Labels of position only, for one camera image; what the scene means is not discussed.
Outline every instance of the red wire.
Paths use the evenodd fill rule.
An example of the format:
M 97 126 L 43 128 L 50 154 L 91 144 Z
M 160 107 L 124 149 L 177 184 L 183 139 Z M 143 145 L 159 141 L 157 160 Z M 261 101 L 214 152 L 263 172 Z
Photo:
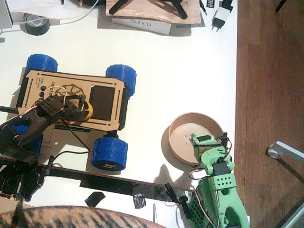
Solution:
M 212 222 L 212 220 L 209 218 L 209 216 L 207 215 L 207 212 L 205 211 L 205 209 L 203 208 L 202 204 L 201 204 L 201 201 L 200 201 L 200 197 L 199 197 L 199 193 L 198 193 L 198 186 L 196 187 L 195 189 L 195 195 L 196 195 L 196 198 L 198 198 L 198 202 L 199 202 L 199 206 L 201 208 L 201 210 L 203 211 L 204 215 L 206 216 L 206 218 L 208 219 L 208 221 L 213 225 L 214 223 Z
M 199 181 L 199 180 L 205 178 L 205 177 L 194 178 L 194 177 L 191 177 L 191 176 L 190 176 L 190 174 L 192 174 L 193 172 L 198 172 L 198 171 L 202 171 L 202 170 L 204 170 L 204 168 L 196 168 L 196 169 L 190 171 L 190 172 L 188 173 L 189 178 L 190 178 L 191 180 L 196 180 L 196 181 Z

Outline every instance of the black tape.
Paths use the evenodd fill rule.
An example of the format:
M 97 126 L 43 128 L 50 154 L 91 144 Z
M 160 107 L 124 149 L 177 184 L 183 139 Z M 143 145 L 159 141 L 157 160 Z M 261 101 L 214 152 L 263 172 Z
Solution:
M 29 21 L 31 20 L 30 17 L 32 15 L 25 13 L 23 16 L 24 21 Z M 27 32 L 31 35 L 34 36 L 40 36 L 45 34 L 48 30 L 49 30 L 49 20 L 48 19 L 42 19 L 42 20 L 38 20 L 36 21 L 36 23 L 26 23 L 25 24 L 25 29 L 27 30 Z

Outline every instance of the white table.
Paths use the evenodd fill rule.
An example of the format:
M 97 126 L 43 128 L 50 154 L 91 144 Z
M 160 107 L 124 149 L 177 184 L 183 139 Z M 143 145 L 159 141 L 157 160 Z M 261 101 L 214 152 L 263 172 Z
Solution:
M 203 15 L 206 27 L 192 29 L 190 37 L 97 29 L 97 9 L 76 23 L 51 26 L 39 37 L 22 31 L 4 32 L 1 37 L 6 40 L 0 44 L 0 105 L 13 107 L 12 96 L 18 96 L 20 74 L 31 54 L 50 55 L 59 63 L 59 72 L 74 74 L 104 76 L 110 65 L 129 65 L 137 72 L 137 83 L 129 100 L 125 128 L 118 132 L 129 145 L 126 169 L 118 174 L 98 170 L 92 167 L 87 154 L 65 154 L 56 163 L 94 175 L 158 185 L 171 182 L 188 190 L 191 185 L 196 186 L 186 173 L 191 168 L 177 162 L 168 145 L 163 148 L 164 153 L 179 169 L 165 158 L 162 136 L 180 114 L 199 112 L 216 120 L 234 144 L 237 2 L 233 5 L 226 25 L 218 32 L 211 31 L 211 19 L 218 5 L 207 8 L 208 16 Z M 0 122 L 7 116 L 0 113 Z M 91 147 L 102 136 L 99 132 L 78 135 L 87 138 Z M 85 150 L 68 131 L 57 130 L 52 142 L 51 150 L 42 149 L 40 163 L 47 164 L 49 156 L 60 151 Z

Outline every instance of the power adapter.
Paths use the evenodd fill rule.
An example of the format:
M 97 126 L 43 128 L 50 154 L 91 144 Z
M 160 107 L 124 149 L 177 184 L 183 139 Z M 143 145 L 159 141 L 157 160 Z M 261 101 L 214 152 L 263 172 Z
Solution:
M 233 7 L 231 6 L 232 0 L 223 0 L 222 4 L 215 12 L 212 20 L 212 29 L 218 28 L 217 31 L 224 26 L 229 14 L 232 12 Z

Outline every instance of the blue tire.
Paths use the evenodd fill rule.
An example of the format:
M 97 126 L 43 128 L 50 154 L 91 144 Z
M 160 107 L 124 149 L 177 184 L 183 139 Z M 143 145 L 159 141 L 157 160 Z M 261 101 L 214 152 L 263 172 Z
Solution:
M 117 78 L 126 83 L 128 88 L 129 97 L 135 93 L 136 85 L 136 71 L 126 65 L 112 65 L 109 66 L 105 73 L 106 77 Z
M 95 140 L 92 165 L 106 171 L 121 171 L 127 162 L 128 144 L 120 139 L 103 137 Z
M 57 72 L 57 66 L 57 61 L 52 57 L 43 54 L 33 54 L 28 57 L 25 74 L 27 74 L 30 70 Z

